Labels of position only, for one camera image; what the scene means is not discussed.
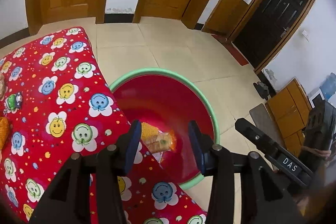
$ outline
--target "plastic tub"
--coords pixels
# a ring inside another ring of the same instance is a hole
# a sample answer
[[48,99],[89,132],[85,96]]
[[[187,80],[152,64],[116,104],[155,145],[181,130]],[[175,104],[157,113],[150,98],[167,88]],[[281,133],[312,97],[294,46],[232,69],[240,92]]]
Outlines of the plastic tub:
[[196,167],[188,122],[196,120],[201,132],[219,143],[216,117],[201,91],[181,75],[160,68],[131,71],[114,81],[110,90],[129,121],[174,131],[176,150],[163,153],[161,166],[184,190],[199,183],[203,176]]

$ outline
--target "wooden cabinet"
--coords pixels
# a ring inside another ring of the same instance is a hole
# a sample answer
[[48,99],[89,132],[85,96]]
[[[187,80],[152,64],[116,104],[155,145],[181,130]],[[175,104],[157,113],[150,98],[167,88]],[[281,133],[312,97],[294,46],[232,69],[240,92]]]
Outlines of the wooden cabinet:
[[311,110],[305,92],[297,80],[293,79],[267,105],[278,124],[287,150],[298,156],[305,140],[302,129],[307,124]]

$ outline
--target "tiled floor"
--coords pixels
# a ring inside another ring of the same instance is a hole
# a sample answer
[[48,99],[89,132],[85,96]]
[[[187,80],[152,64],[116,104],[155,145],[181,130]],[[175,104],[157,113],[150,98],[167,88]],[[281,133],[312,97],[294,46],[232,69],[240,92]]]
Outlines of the tiled floor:
[[[180,21],[143,18],[139,24],[95,25],[94,18],[67,20],[43,25],[28,37],[0,49],[0,57],[48,33],[72,26],[84,27],[92,43],[105,80],[111,84],[124,73],[143,67],[176,71],[195,83],[212,105],[221,132],[220,141],[232,152],[256,150],[234,129],[235,120],[249,116],[249,110],[263,100],[253,87],[258,78],[251,65],[240,66],[211,35],[187,29]],[[235,224],[240,223],[241,192],[235,177]],[[186,192],[205,210],[208,208],[212,178],[205,178]]]

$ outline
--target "black door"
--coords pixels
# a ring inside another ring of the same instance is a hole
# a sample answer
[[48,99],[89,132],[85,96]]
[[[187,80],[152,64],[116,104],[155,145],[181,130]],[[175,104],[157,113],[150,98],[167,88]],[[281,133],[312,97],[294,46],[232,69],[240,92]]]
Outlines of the black door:
[[256,68],[293,25],[308,0],[263,0],[234,40]]

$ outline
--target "green rim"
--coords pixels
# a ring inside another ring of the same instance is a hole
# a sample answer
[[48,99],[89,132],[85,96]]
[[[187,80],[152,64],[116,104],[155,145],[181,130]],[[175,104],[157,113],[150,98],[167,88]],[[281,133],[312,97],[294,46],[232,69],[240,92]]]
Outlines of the green rim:
[[[165,76],[172,77],[176,80],[179,80],[180,82],[185,84],[187,87],[189,87],[193,92],[195,92],[195,94],[201,99],[201,101],[203,102],[204,106],[206,107],[206,109],[209,113],[209,116],[210,116],[211,121],[212,121],[213,131],[214,131],[214,142],[219,144],[220,134],[219,134],[218,122],[217,122],[217,119],[216,119],[216,116],[215,116],[215,112],[212,109],[208,99],[203,95],[203,93],[192,82],[190,82],[185,77],[177,74],[176,72],[166,70],[166,69],[161,69],[161,68],[143,68],[143,69],[132,70],[132,71],[124,74],[123,76],[119,77],[117,80],[115,80],[109,86],[110,90],[112,92],[114,92],[120,85],[122,85],[126,81],[128,81],[128,80],[130,80],[134,77],[137,77],[137,76],[140,76],[140,75],[147,75],[147,74],[165,75]],[[187,190],[187,189],[195,186],[202,179],[204,179],[204,176],[202,174],[197,174],[195,177],[193,177],[192,179],[190,179],[186,182],[181,183],[179,186],[183,190]]]

